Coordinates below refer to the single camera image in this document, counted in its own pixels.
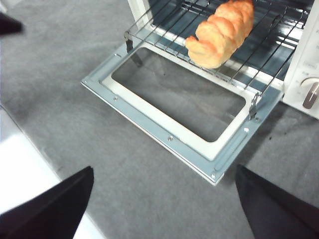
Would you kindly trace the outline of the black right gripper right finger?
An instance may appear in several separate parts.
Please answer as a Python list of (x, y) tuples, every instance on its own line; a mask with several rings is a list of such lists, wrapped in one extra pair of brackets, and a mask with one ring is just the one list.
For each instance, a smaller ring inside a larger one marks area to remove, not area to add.
[(242, 209), (256, 239), (317, 239), (319, 210), (243, 165), (235, 183)]

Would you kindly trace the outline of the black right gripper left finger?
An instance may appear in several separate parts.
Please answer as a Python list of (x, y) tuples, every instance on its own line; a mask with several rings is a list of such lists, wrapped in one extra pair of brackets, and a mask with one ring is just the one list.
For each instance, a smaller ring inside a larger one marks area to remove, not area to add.
[(87, 209), (94, 169), (87, 166), (0, 216), (2, 239), (71, 239)]

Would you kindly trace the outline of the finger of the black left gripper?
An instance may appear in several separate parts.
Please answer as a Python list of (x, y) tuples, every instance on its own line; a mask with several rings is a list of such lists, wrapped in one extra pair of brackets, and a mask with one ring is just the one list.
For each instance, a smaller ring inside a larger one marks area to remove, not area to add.
[(22, 23), (5, 13), (0, 13), (0, 34), (7, 35), (22, 32)]

